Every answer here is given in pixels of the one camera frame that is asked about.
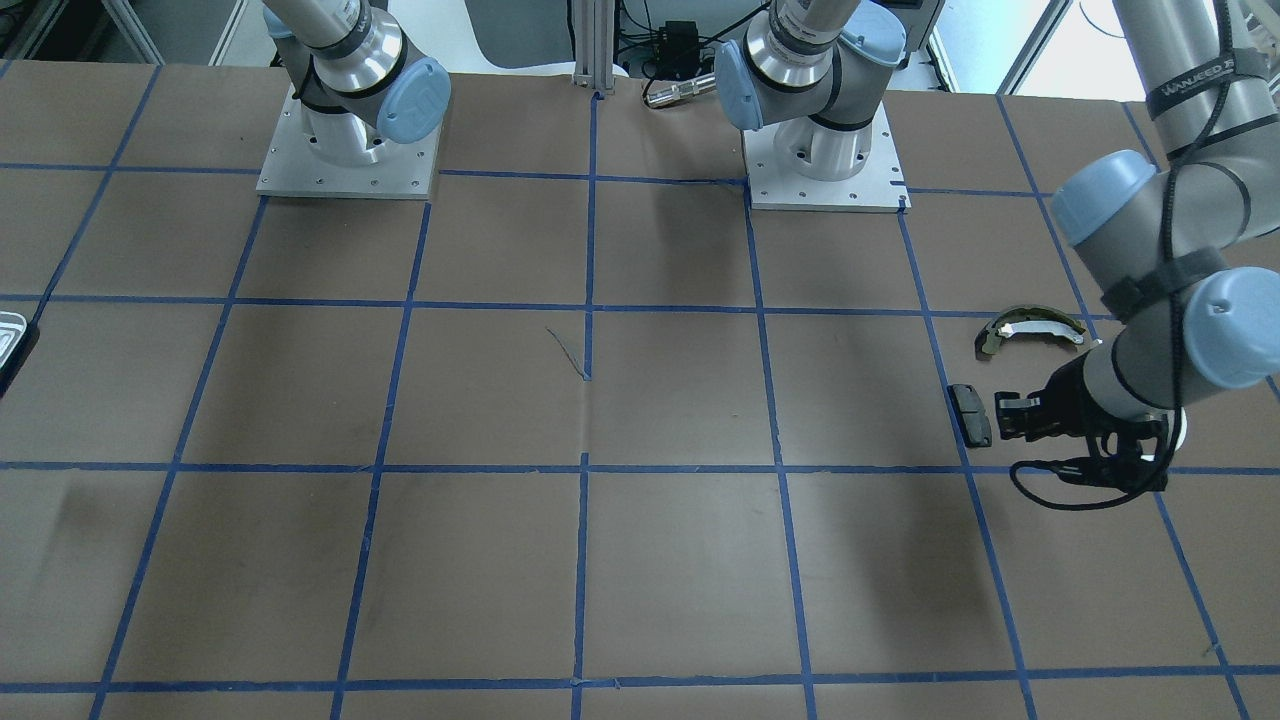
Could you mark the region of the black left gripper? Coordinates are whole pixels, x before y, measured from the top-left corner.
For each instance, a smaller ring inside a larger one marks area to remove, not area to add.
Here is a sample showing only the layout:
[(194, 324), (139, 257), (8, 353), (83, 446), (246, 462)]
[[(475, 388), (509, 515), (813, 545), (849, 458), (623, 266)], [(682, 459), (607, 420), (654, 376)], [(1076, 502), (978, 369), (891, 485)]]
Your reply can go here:
[(1128, 420), (1106, 413), (1085, 387), (1085, 359), (1057, 369), (1043, 389), (1025, 397), (1016, 392), (995, 393), (995, 415), (1002, 439), (1036, 442), (1070, 436), (1085, 441), (1088, 455), (1066, 460), (1023, 460), (1009, 475), (1020, 493), (1030, 489), (1020, 482), (1023, 469), (1052, 471), (1074, 486), (1117, 489), (1123, 493), (1158, 493), (1169, 484), (1171, 420), (1167, 411), (1151, 419)]

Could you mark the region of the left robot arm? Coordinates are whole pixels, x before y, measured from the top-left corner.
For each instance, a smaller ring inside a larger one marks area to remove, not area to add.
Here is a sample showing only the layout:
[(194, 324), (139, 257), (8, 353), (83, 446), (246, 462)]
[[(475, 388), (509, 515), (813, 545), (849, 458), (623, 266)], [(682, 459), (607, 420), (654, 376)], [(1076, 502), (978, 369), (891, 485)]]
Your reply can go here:
[[(1231, 266), (1234, 243), (1277, 229), (1277, 109), (1268, 60), (1236, 1), (1114, 5), (1166, 167), (1121, 150), (1051, 199), (1062, 237), (1123, 331), (1027, 396), (1000, 393), (1005, 439), (1085, 441), (1068, 460), (1019, 461), (1115, 489), (1103, 509), (1162, 491), (1188, 405), (1277, 373), (1277, 273)], [(774, 129), (794, 176), (844, 188), (870, 155), (873, 120), (905, 50), (901, 22), (864, 1), (774, 1), (716, 53), (730, 123)]]

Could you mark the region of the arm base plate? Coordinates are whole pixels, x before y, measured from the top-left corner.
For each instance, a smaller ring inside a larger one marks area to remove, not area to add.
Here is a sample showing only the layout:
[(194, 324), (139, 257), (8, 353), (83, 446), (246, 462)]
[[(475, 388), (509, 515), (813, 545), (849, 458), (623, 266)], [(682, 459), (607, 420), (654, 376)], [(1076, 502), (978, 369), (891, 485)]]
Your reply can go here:
[(797, 118), (742, 132), (751, 206), (765, 211), (897, 213), (913, 206), (883, 104), (836, 131)]
[(426, 201), (436, 177), (442, 128), (396, 143), (355, 115), (325, 114), (285, 94), (256, 192), (291, 199)]

